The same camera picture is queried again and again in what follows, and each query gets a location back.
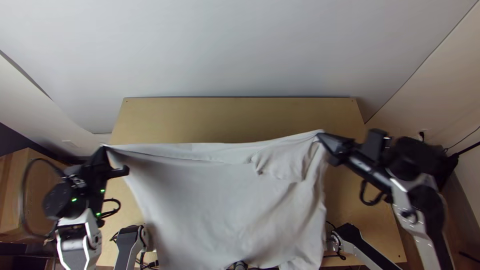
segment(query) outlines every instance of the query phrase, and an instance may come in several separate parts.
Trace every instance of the white cloth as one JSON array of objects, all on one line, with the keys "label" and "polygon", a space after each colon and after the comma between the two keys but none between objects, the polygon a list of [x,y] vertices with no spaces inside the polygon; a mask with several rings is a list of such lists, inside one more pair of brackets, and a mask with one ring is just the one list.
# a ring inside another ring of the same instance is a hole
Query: white cloth
[{"label": "white cloth", "polygon": [[317,270],[325,149],[315,130],[252,143],[109,146],[153,234],[162,269]]}]

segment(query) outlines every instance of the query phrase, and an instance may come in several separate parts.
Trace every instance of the black wire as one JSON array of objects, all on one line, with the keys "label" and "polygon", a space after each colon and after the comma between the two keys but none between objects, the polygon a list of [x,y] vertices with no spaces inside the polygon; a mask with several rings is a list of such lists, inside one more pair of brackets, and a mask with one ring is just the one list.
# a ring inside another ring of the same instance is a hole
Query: black wire
[{"label": "black wire", "polygon": [[462,255],[463,257],[469,258],[470,260],[472,260],[472,261],[477,262],[477,263],[480,264],[480,259],[477,259],[477,258],[471,256],[471,255],[468,254],[468,253],[465,253],[465,252],[463,252],[463,251],[460,251],[460,252],[458,252],[458,254]]},{"label": "black wire", "polygon": [[29,172],[32,169],[32,166],[37,161],[42,161],[42,162],[48,164],[55,171],[55,173],[58,176],[65,177],[64,172],[47,159],[38,157],[38,158],[33,158],[32,160],[30,160],[30,162],[28,162],[28,164],[25,167],[25,170],[23,171],[23,177],[22,177],[22,180],[21,180],[21,187],[20,187],[21,188],[20,189],[20,194],[18,195],[18,208],[19,208],[19,212],[20,212],[20,224],[22,225],[21,226],[22,229],[27,234],[29,234],[33,237],[37,237],[37,238],[50,239],[52,237],[52,235],[54,234],[55,229],[57,228],[58,221],[56,221],[55,224],[53,224],[53,227],[50,230],[50,232],[48,232],[48,234],[42,235],[42,234],[35,233],[35,232],[32,231],[32,229],[30,229],[30,226],[27,223],[27,218],[25,217],[25,193],[26,193],[26,189],[27,189],[27,180],[28,180],[28,177],[29,177]]},{"label": "black wire", "polygon": [[465,136],[463,139],[461,139],[460,141],[458,141],[458,142],[455,143],[454,145],[445,148],[443,151],[446,153],[448,150],[450,150],[450,149],[453,148],[454,146],[456,146],[456,145],[458,145],[459,143],[463,142],[463,141],[464,141],[466,138],[468,138],[470,135],[474,134],[477,130],[480,130],[480,125],[479,125],[474,131],[472,131],[470,134],[468,134],[467,136]]},{"label": "black wire", "polygon": [[104,199],[103,202],[104,203],[114,202],[118,205],[118,208],[115,208],[112,211],[107,211],[107,212],[101,213],[100,214],[101,219],[105,219],[105,218],[108,218],[108,217],[111,217],[111,216],[115,215],[120,210],[120,208],[122,207],[122,204],[120,203],[120,201],[115,199],[115,198]]},{"label": "black wire", "polygon": [[144,257],[145,257],[145,252],[140,253],[140,270],[144,270],[146,267],[144,267]]},{"label": "black wire", "polygon": [[336,229],[337,227],[335,227],[335,225],[333,225],[332,223],[330,223],[328,220],[325,220],[326,223],[330,224],[330,226],[332,226],[334,229]]}]

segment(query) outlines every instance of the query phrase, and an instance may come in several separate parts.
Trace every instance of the wooden table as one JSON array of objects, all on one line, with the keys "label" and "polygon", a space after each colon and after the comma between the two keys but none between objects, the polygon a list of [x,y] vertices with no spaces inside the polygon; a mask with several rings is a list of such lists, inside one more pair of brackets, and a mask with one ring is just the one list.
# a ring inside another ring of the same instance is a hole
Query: wooden table
[{"label": "wooden table", "polygon": [[[246,143],[316,129],[355,138],[366,135],[357,102],[353,98],[257,98],[257,97],[149,97],[125,98],[113,129],[110,143]],[[327,220],[340,226],[357,226],[366,241],[396,263],[406,261],[399,231],[390,206],[379,203],[365,206],[359,200],[361,178],[347,168],[330,167],[326,171]],[[367,188],[366,198],[377,190]],[[103,239],[132,224],[142,223],[130,189],[122,179],[108,182],[106,198],[121,201],[121,210],[106,219],[101,228]],[[104,211],[112,206],[106,203]],[[113,266],[118,250],[104,241],[99,266]],[[155,254],[145,261],[155,260]],[[322,266],[360,265],[354,256],[326,258]]]}]

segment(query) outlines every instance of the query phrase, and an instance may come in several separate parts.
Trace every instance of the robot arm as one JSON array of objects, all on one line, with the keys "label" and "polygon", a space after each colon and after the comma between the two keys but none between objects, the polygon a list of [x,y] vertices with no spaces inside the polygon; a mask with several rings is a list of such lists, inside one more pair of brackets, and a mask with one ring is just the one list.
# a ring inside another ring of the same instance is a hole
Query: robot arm
[{"label": "robot arm", "polygon": [[[454,269],[443,235],[445,202],[431,175],[439,160],[434,148],[408,137],[391,145],[392,139],[379,129],[370,130],[364,144],[328,133],[317,136],[330,154],[331,165],[345,165],[363,177],[360,200],[364,204],[374,205],[383,198],[392,205],[401,226],[415,239],[425,269]],[[380,190],[369,202],[363,198],[367,183]],[[371,269],[398,269],[351,224],[334,229],[330,242],[332,250],[355,254]]]}]

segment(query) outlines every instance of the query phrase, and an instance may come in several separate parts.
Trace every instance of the black cable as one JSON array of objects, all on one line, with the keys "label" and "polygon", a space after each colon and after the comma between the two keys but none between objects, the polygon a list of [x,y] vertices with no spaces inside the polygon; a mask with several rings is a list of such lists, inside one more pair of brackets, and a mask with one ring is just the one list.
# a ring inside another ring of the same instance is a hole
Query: black cable
[{"label": "black cable", "polygon": [[454,153],[452,156],[454,156],[454,155],[460,156],[460,155],[462,155],[463,153],[468,152],[468,151],[470,151],[470,150],[472,150],[472,149],[474,149],[475,147],[478,147],[478,146],[480,146],[480,141],[478,141],[478,142],[470,145],[469,147],[467,147],[467,148],[465,148],[465,149],[463,149],[463,150],[461,150],[461,151],[458,151],[458,152]]},{"label": "black cable", "polygon": [[122,204],[120,203],[120,201],[115,199],[115,198],[104,199],[103,202],[104,203],[114,202],[118,205],[118,208],[115,208],[112,211],[107,211],[107,212],[101,213],[100,214],[101,219],[105,219],[105,218],[108,218],[108,217],[111,217],[111,216],[115,215],[120,210],[120,208],[122,207]]},{"label": "black cable", "polygon": [[365,179],[360,184],[360,195],[359,195],[360,201],[366,206],[374,206],[378,204],[382,200],[382,197],[386,194],[383,191],[380,191],[374,199],[370,201],[366,201],[364,198],[364,195],[365,195],[365,190],[367,189],[367,184],[368,182]]},{"label": "black cable", "polygon": [[469,258],[470,260],[472,260],[472,261],[477,262],[477,263],[480,264],[480,259],[477,259],[477,258],[471,256],[471,255],[468,254],[468,253],[465,253],[465,252],[463,252],[463,251],[460,251],[460,252],[458,252],[458,254],[462,255],[463,257]]},{"label": "black cable", "polygon": [[145,257],[145,252],[140,253],[140,270],[144,270],[145,267],[142,267],[144,265],[144,257]]},{"label": "black cable", "polygon": [[55,224],[53,225],[53,228],[50,230],[50,232],[48,232],[48,234],[42,235],[42,234],[35,233],[30,229],[29,224],[27,223],[27,218],[25,217],[25,193],[26,193],[26,189],[27,189],[27,180],[28,180],[28,177],[29,177],[29,172],[32,169],[32,166],[37,161],[42,161],[42,162],[48,164],[55,171],[55,173],[58,176],[65,177],[64,172],[47,159],[38,157],[38,158],[33,158],[32,160],[30,160],[30,162],[28,162],[28,164],[25,167],[25,170],[23,171],[23,177],[21,179],[20,194],[18,195],[18,209],[19,209],[19,212],[20,212],[20,224],[22,225],[21,226],[22,229],[27,234],[29,234],[33,237],[37,237],[37,238],[50,239],[52,237],[52,235],[54,234],[55,229],[57,228],[58,221],[55,222]]},{"label": "black cable", "polygon": [[472,131],[470,134],[468,134],[467,136],[465,136],[463,139],[461,139],[460,141],[458,141],[457,143],[455,143],[454,145],[450,146],[450,147],[447,147],[445,148],[443,151],[446,153],[449,149],[453,148],[454,146],[458,145],[459,143],[463,142],[466,138],[468,138],[470,135],[474,134],[477,130],[480,129],[480,125],[474,130]]},{"label": "black cable", "polygon": [[332,226],[334,229],[336,229],[337,227],[335,227],[335,225],[333,225],[330,221],[328,220],[325,220],[326,223],[328,223],[330,226]]}]

